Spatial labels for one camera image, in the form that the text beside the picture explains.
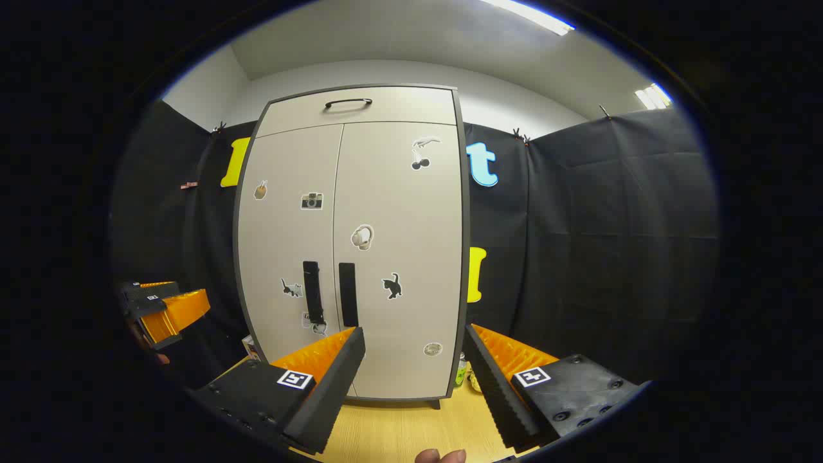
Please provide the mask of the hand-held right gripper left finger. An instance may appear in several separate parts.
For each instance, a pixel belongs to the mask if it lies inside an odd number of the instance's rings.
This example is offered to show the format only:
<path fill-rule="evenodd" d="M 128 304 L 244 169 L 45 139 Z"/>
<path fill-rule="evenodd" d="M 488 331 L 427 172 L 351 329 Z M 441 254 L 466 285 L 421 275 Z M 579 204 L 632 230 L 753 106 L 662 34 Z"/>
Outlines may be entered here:
<path fill-rule="evenodd" d="M 193 398 L 275 449 L 323 453 L 364 355 L 363 329 L 350 327 L 273 363 L 245 359 Z"/>

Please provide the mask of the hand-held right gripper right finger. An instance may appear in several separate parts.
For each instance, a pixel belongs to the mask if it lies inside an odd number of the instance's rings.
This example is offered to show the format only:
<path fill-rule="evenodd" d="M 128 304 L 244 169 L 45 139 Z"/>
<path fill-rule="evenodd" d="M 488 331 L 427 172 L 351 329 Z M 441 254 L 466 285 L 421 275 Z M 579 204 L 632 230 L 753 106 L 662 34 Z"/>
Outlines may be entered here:
<path fill-rule="evenodd" d="M 526 343 L 466 326 L 464 352 L 503 444 L 518 453 L 577 435 L 649 388 L 591 358 L 557 358 Z"/>

